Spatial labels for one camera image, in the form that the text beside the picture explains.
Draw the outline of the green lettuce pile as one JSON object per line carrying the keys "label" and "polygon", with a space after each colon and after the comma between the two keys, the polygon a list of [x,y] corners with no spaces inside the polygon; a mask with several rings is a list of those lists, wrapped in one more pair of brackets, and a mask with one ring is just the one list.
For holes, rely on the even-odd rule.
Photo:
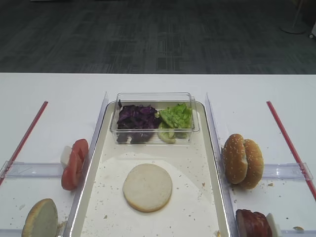
{"label": "green lettuce pile", "polygon": [[[187,107],[185,103],[160,110],[158,115],[161,119],[161,123],[158,126],[159,130],[192,128],[192,108]],[[180,131],[158,133],[159,139],[166,143],[175,143],[176,139],[187,139],[188,135],[187,132]]]}

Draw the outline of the rear tomato slice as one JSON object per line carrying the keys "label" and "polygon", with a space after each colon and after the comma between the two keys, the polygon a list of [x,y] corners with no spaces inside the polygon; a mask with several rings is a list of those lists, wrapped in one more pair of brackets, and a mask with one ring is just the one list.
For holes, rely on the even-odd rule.
{"label": "rear tomato slice", "polygon": [[72,145],[72,150],[79,156],[81,166],[83,166],[86,156],[88,155],[89,147],[86,139],[79,139]]}

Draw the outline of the tomato slice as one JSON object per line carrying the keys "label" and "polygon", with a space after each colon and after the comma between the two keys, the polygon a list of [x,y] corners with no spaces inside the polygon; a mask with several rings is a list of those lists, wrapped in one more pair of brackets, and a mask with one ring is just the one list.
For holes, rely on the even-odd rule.
{"label": "tomato slice", "polygon": [[64,190],[72,191],[77,188],[82,175],[82,168],[79,156],[72,151],[61,178],[61,185]]}
{"label": "tomato slice", "polygon": [[79,156],[81,166],[83,166],[86,156],[88,155],[89,147],[86,139],[79,139],[72,145],[72,150]]}

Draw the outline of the white pusher behind tomato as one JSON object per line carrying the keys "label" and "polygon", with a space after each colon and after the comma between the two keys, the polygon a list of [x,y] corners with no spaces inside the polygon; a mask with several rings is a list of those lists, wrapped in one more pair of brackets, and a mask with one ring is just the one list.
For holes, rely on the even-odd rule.
{"label": "white pusher behind tomato", "polygon": [[64,147],[61,157],[60,157],[60,162],[64,167],[68,165],[71,152],[72,152],[72,148],[70,146]]}

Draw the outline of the front tomato slice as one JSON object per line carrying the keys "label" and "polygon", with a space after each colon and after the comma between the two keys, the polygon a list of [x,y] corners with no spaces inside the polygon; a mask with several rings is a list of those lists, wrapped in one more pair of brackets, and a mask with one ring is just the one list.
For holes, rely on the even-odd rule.
{"label": "front tomato slice", "polygon": [[77,188],[82,175],[82,168],[79,156],[72,151],[61,178],[61,185],[64,190],[72,191]]}

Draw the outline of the brown meat patty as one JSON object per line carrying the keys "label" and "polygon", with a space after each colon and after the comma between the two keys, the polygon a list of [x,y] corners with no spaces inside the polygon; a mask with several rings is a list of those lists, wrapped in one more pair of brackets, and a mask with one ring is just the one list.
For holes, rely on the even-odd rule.
{"label": "brown meat patty", "polygon": [[238,232],[241,237],[272,237],[272,229],[266,216],[247,209],[236,211]]}

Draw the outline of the clear plastic container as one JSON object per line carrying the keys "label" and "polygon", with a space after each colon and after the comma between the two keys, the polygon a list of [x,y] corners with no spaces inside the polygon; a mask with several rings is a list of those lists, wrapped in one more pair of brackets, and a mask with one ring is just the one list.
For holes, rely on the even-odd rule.
{"label": "clear plastic container", "polygon": [[118,144],[189,143],[199,132],[197,104],[188,92],[119,93],[110,131]]}

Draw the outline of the purple cabbage pile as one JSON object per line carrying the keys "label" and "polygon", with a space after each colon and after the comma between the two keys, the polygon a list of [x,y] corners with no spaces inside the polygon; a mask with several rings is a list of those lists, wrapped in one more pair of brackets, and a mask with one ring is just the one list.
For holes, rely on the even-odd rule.
{"label": "purple cabbage pile", "polygon": [[[123,106],[121,101],[118,101],[120,108],[119,118],[117,121],[118,129],[157,129],[161,123],[158,111],[149,106]],[[137,133],[120,133],[117,138],[118,143],[126,143],[128,137],[131,138],[130,143],[145,143],[150,140],[153,133],[137,132]]]}

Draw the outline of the bottom bun on tray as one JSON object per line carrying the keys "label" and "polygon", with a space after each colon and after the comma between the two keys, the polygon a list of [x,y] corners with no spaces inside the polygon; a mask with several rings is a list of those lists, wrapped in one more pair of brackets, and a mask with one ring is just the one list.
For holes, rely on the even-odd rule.
{"label": "bottom bun on tray", "polygon": [[172,189],[169,173],[162,167],[149,163],[132,168],[122,187],[127,203],[141,212],[162,209],[169,202]]}

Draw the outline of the left sesame bun top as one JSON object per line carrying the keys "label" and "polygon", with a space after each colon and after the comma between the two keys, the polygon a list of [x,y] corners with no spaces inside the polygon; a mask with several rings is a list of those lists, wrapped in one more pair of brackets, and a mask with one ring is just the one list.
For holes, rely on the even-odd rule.
{"label": "left sesame bun top", "polygon": [[225,176],[232,184],[242,182],[247,174],[248,162],[244,146],[244,138],[240,134],[232,134],[222,149]]}

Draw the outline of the sesame bun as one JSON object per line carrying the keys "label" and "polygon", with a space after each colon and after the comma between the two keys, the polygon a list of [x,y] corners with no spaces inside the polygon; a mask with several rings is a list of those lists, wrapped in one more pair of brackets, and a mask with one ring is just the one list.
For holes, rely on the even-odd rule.
{"label": "sesame bun", "polygon": [[260,147],[251,139],[244,143],[246,159],[248,162],[247,174],[239,185],[247,190],[255,188],[263,176],[264,159]]}
{"label": "sesame bun", "polygon": [[225,176],[232,184],[242,182],[247,174],[248,162],[244,146],[244,138],[240,134],[232,134],[222,149]]}

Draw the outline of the white metal tray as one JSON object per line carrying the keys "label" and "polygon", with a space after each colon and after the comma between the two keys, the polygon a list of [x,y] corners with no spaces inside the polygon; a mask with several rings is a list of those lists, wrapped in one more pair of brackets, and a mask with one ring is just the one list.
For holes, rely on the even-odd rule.
{"label": "white metal tray", "polygon": [[[227,218],[209,135],[206,110],[196,103],[200,130],[188,143],[117,144],[105,113],[70,237],[228,237]],[[132,168],[151,163],[171,176],[168,204],[144,213],[125,200],[122,187]]]}

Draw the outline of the right sesame bun top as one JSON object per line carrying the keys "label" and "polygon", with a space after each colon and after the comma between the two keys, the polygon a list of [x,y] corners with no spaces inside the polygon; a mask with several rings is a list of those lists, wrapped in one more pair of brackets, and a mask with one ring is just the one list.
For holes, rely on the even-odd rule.
{"label": "right sesame bun top", "polygon": [[255,188],[263,176],[264,159],[260,147],[251,139],[244,143],[246,159],[248,162],[247,174],[239,185],[247,190]]}

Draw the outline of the right clear long divider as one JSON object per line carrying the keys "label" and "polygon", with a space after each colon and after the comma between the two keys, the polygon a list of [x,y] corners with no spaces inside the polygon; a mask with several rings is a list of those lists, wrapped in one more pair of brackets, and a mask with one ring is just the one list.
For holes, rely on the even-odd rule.
{"label": "right clear long divider", "polygon": [[225,216],[225,230],[228,237],[238,237],[238,227],[236,222],[236,212],[233,209],[230,194],[230,184],[225,177],[225,167],[222,161],[221,145],[217,136],[217,128],[213,116],[213,109],[208,94],[205,98],[206,113],[208,119],[209,133],[212,142],[213,154],[215,159],[215,167],[217,180],[220,189],[221,204],[223,206]]}

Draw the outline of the clear long divider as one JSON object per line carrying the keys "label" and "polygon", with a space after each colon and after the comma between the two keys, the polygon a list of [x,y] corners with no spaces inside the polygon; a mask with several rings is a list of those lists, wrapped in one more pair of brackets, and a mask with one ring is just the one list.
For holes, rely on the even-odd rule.
{"label": "clear long divider", "polygon": [[236,222],[236,212],[233,209],[230,194],[230,184],[225,177],[225,167],[222,161],[221,145],[217,136],[217,128],[213,116],[213,109],[208,94],[205,98],[206,113],[208,119],[209,133],[212,142],[213,154],[215,159],[215,167],[217,180],[220,189],[221,204],[223,206],[225,216],[225,230],[228,237],[238,237],[238,227]]}
{"label": "clear long divider", "polygon": [[102,105],[101,105],[101,109],[100,109],[99,116],[97,119],[97,123],[96,123],[95,129],[94,129],[94,132],[93,132],[90,146],[89,146],[88,154],[87,154],[85,161],[83,163],[82,177],[80,179],[79,186],[75,192],[75,196],[74,196],[73,204],[72,204],[71,209],[70,209],[68,220],[67,220],[67,223],[64,227],[63,233],[61,235],[62,237],[74,237],[75,236],[75,231],[74,231],[75,223],[76,223],[76,219],[79,217],[79,208],[80,208],[80,205],[83,201],[84,188],[85,188],[86,183],[87,183],[87,179],[88,179],[89,171],[91,168],[91,163],[92,163],[94,151],[95,151],[95,148],[96,148],[96,145],[98,142],[98,138],[99,138],[99,134],[100,134],[100,131],[102,128],[104,114],[106,112],[108,102],[109,102],[108,93],[105,91],[105,95],[104,95],[104,98],[102,101]]}

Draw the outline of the left clear long divider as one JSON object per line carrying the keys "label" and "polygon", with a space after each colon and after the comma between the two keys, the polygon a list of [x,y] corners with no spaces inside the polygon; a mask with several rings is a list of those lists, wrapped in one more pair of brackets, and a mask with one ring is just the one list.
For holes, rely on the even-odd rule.
{"label": "left clear long divider", "polygon": [[99,138],[99,134],[100,134],[100,131],[102,128],[104,114],[106,112],[108,102],[109,102],[108,93],[105,91],[105,95],[104,95],[104,98],[102,101],[102,105],[101,105],[101,109],[100,109],[99,116],[97,119],[97,123],[96,123],[95,129],[94,129],[94,132],[93,132],[90,146],[89,146],[88,154],[87,154],[85,161],[83,163],[82,177],[80,179],[79,186],[75,192],[75,196],[74,196],[73,204],[72,204],[71,209],[70,209],[68,220],[67,220],[67,223],[64,227],[63,233],[61,235],[62,237],[74,237],[75,236],[75,231],[74,231],[75,223],[76,223],[76,219],[79,217],[79,208],[80,208],[80,205],[83,201],[84,188],[85,188],[86,183],[87,183],[87,179],[88,179],[89,171],[91,168],[91,163],[92,163],[94,151],[95,151],[95,148],[96,148],[96,145],[98,142],[98,138]]}

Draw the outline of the right upper clear pusher track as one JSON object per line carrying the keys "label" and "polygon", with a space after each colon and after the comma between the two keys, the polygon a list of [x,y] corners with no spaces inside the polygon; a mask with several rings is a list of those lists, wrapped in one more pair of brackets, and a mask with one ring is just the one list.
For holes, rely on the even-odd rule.
{"label": "right upper clear pusher track", "polygon": [[262,179],[312,181],[313,175],[306,163],[265,164]]}

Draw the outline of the clear pusher track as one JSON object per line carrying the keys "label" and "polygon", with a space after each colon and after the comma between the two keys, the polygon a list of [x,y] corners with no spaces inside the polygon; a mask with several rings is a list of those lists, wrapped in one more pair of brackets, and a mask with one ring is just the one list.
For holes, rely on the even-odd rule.
{"label": "clear pusher track", "polygon": [[262,179],[312,181],[313,175],[306,163],[265,164]]}
{"label": "clear pusher track", "polygon": [[299,230],[299,229],[291,229],[291,230],[280,230],[277,233],[278,237],[316,237],[315,230]]}
{"label": "clear pusher track", "polygon": [[60,163],[29,163],[6,161],[0,170],[1,178],[60,178]]}

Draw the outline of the left upper clear pusher track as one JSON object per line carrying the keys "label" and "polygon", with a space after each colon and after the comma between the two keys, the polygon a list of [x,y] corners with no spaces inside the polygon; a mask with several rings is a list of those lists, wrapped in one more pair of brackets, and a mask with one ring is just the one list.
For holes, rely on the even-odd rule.
{"label": "left upper clear pusher track", "polygon": [[0,170],[1,178],[60,178],[60,163],[29,163],[6,161]]}

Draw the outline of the left bun half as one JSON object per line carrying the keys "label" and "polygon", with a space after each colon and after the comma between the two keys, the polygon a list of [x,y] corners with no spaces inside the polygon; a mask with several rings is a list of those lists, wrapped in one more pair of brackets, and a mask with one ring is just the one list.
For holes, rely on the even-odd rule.
{"label": "left bun half", "polygon": [[45,198],[38,201],[29,211],[21,237],[55,237],[58,213],[54,201]]}

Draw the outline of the white pusher behind patty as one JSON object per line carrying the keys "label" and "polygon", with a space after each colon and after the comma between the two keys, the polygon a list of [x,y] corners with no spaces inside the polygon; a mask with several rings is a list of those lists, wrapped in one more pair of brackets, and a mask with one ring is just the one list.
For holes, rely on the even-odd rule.
{"label": "white pusher behind patty", "polygon": [[282,237],[282,233],[279,227],[279,224],[276,223],[273,214],[272,213],[268,213],[268,215],[266,216],[266,219],[269,223],[269,226],[272,230],[272,237]]}

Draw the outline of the white floor stand base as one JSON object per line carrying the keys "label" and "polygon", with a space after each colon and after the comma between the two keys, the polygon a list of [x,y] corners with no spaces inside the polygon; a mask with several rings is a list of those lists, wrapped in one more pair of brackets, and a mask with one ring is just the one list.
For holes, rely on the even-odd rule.
{"label": "white floor stand base", "polygon": [[281,31],[288,33],[288,34],[293,34],[293,35],[301,35],[301,34],[304,34],[306,32],[306,28],[304,26],[302,26],[301,23],[298,23],[298,18],[299,18],[299,14],[300,14],[303,2],[304,2],[304,0],[299,1],[293,22],[290,24],[286,23],[285,25],[279,26],[279,29]]}

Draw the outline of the right lower clear pusher track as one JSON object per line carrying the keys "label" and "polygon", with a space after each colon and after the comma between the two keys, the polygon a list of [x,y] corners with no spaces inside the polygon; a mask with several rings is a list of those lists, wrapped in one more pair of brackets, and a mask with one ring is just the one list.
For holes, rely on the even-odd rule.
{"label": "right lower clear pusher track", "polygon": [[316,237],[315,230],[299,230],[299,229],[291,229],[291,230],[280,230],[277,233],[278,237]]}

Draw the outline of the left red rail strip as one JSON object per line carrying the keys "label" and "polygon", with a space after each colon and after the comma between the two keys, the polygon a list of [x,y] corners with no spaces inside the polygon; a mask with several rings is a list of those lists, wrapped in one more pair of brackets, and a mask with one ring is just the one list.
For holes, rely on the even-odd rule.
{"label": "left red rail strip", "polygon": [[40,119],[42,113],[44,112],[45,108],[48,105],[48,101],[44,101],[42,106],[40,107],[39,111],[37,112],[36,116],[34,117],[32,123],[30,124],[29,128],[25,132],[24,136],[22,137],[21,141],[19,142],[17,148],[15,149],[13,155],[11,156],[10,160],[8,160],[4,165],[3,169],[0,172],[0,184],[3,183],[5,180],[5,175],[9,171],[9,169],[12,167],[13,163],[15,162],[17,156],[21,152],[24,144],[26,143],[27,139],[29,138],[31,132],[33,131],[34,127],[36,126],[38,120]]}

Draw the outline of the red rail strip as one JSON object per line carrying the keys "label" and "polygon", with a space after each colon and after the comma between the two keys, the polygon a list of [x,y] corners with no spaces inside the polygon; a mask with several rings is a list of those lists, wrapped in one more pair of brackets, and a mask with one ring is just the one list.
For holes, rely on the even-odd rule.
{"label": "red rail strip", "polygon": [[15,162],[17,156],[21,152],[24,144],[26,143],[27,139],[29,138],[31,132],[33,131],[34,127],[36,126],[38,120],[40,119],[42,113],[44,112],[45,108],[48,105],[48,101],[44,101],[42,106],[40,107],[39,111],[37,112],[36,116],[34,117],[32,123],[30,124],[29,128],[25,132],[24,136],[22,137],[21,141],[19,142],[17,148],[15,149],[13,155],[11,156],[10,160],[8,160],[4,165],[3,169],[0,172],[0,184],[3,183],[5,180],[5,175],[9,171],[9,169],[12,167],[13,163]]}
{"label": "red rail strip", "polygon": [[301,172],[302,172],[302,174],[303,174],[303,176],[305,178],[305,181],[306,181],[306,183],[307,183],[307,185],[309,187],[309,190],[311,191],[311,193],[312,193],[312,195],[313,195],[313,197],[315,199],[316,198],[316,188],[315,188],[315,186],[314,186],[314,184],[312,182],[311,176],[308,174],[307,167],[303,164],[303,162],[302,162],[298,152],[296,151],[296,149],[295,149],[295,147],[294,147],[294,145],[293,145],[293,143],[292,143],[292,141],[291,141],[291,139],[290,139],[285,127],[283,126],[282,121],[279,118],[279,116],[278,116],[278,114],[277,114],[272,102],[271,101],[267,101],[266,103],[267,103],[267,106],[269,107],[269,109],[270,109],[270,111],[271,111],[271,113],[272,113],[272,115],[273,115],[273,117],[274,117],[274,119],[275,119],[275,121],[276,121],[276,123],[277,123],[277,125],[278,125],[278,127],[279,127],[279,129],[280,129],[280,131],[281,131],[281,133],[282,133],[282,135],[283,135],[283,137],[284,137],[284,139],[285,139],[285,141],[286,141],[286,143],[287,143],[287,145],[288,145],[288,147],[289,147],[294,159],[295,159],[295,161],[298,163],[298,165],[299,165],[299,167],[301,169]]}

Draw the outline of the right red rail strip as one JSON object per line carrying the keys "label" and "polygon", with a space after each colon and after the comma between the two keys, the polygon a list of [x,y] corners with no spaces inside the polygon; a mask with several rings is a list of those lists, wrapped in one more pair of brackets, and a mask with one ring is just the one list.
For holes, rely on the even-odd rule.
{"label": "right red rail strip", "polygon": [[280,131],[281,131],[281,133],[282,133],[282,135],[283,135],[283,137],[284,137],[284,139],[285,139],[285,141],[286,141],[286,143],[287,143],[287,145],[288,145],[288,147],[289,147],[294,159],[295,159],[295,161],[298,163],[298,165],[299,165],[299,167],[301,169],[301,172],[302,172],[302,174],[303,174],[303,176],[305,178],[305,181],[306,181],[306,183],[307,183],[307,185],[309,187],[309,190],[311,191],[311,193],[312,193],[312,195],[313,195],[313,197],[315,199],[316,198],[316,188],[315,188],[315,186],[314,186],[314,184],[312,182],[311,176],[308,174],[307,167],[303,164],[303,162],[302,162],[298,152],[296,151],[296,149],[295,149],[295,147],[294,147],[294,145],[293,145],[293,143],[292,143],[292,141],[291,141],[291,139],[290,139],[285,127],[283,126],[282,121],[279,118],[279,116],[278,116],[278,114],[277,114],[272,102],[271,101],[267,101],[266,103],[267,103],[267,106],[269,107],[269,109],[270,109],[270,111],[271,111],[271,113],[272,113],[272,115],[273,115],[273,117],[274,117],[274,119],[275,119],[275,121],[276,121],[276,123],[277,123],[277,125],[278,125],[278,127],[279,127],[279,129],[280,129]]}

